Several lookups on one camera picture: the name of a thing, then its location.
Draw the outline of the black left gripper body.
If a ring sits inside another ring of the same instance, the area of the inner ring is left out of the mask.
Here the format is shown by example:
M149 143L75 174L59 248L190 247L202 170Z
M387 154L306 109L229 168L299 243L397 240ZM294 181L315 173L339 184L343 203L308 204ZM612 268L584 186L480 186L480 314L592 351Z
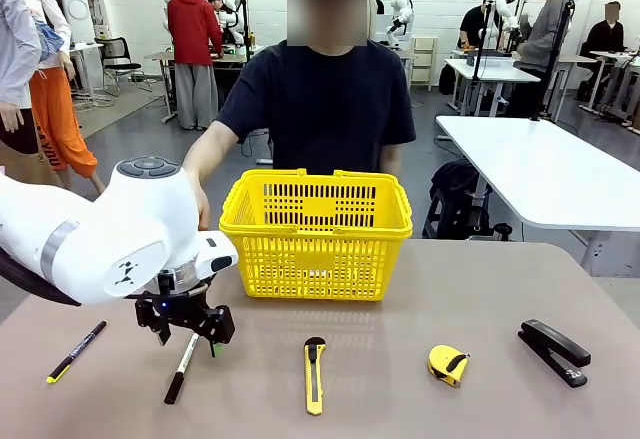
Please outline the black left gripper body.
M174 295L145 293L143 299L150 300L154 309L165 317L169 325L184 328L197 328L203 318L204 310L210 309L206 294L209 284L201 282L194 289Z

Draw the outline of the person's right hand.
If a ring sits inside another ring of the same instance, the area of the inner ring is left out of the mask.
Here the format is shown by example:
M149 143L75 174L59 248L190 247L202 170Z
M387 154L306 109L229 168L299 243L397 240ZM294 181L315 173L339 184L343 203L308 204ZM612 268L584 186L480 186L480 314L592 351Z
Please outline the person's right hand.
M201 185L198 182L195 182L192 185L192 189L196 198L196 204L198 208L199 215L199 224L198 228L200 231L206 231L210 228L211 224L211 209L209 200L207 195Z

